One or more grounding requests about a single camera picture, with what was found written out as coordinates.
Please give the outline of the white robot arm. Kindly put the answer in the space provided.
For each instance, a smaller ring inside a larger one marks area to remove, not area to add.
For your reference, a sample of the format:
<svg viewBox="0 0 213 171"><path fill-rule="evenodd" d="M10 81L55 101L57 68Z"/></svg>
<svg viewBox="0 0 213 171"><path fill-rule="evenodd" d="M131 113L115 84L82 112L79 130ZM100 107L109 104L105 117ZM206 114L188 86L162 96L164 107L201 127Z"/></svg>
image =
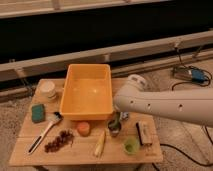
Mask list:
<svg viewBox="0 0 213 171"><path fill-rule="evenodd" d="M121 112L144 113L213 127L213 88L150 92L144 77L129 75L113 98Z"/></svg>

